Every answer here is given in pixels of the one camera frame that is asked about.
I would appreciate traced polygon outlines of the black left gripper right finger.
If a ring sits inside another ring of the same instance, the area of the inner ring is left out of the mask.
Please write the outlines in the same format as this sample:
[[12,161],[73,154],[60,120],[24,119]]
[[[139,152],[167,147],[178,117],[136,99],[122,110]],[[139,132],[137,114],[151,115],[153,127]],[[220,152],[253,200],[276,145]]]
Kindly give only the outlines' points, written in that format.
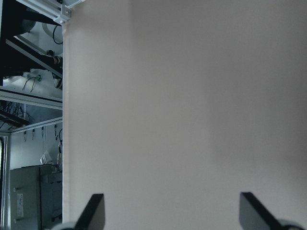
[[239,223],[244,230],[285,230],[251,192],[240,193]]

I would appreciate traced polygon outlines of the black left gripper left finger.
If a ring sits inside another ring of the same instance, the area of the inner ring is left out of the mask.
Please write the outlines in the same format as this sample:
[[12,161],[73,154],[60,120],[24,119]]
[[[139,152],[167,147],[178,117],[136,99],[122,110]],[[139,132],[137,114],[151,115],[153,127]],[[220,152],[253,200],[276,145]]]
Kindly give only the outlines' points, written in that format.
[[104,194],[93,194],[77,220],[75,230],[103,230],[105,226]]

